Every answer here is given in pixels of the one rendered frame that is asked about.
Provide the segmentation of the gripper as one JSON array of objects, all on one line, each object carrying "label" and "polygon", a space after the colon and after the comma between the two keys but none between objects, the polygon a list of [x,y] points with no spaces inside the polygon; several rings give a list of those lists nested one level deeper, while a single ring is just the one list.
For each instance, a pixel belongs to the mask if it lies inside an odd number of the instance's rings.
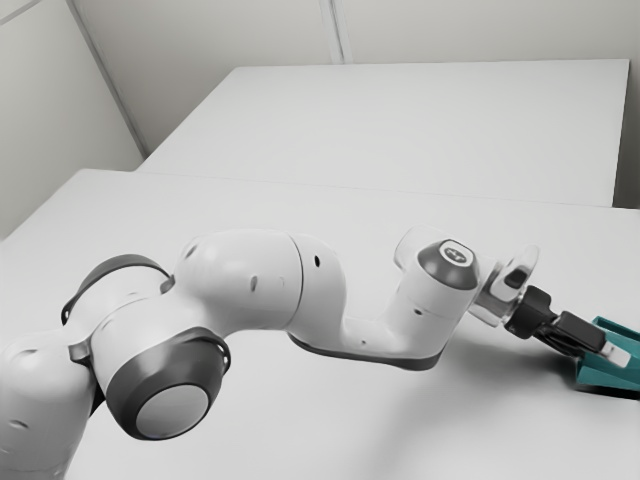
[{"label": "gripper", "polygon": [[567,311],[556,319],[550,304],[548,293],[528,286],[504,328],[520,339],[534,337],[567,357],[591,353],[616,366],[629,364],[630,353],[611,343],[602,329]]}]

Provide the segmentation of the teal faceted mug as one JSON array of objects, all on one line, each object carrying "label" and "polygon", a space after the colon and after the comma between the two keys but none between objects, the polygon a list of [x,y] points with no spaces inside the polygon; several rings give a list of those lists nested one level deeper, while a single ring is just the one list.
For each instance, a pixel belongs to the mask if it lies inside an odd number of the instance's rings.
[{"label": "teal faceted mug", "polygon": [[596,354],[586,353],[577,361],[577,383],[640,393],[640,332],[601,316],[592,323],[604,330],[609,342],[627,351],[630,360],[625,367],[619,367]]}]

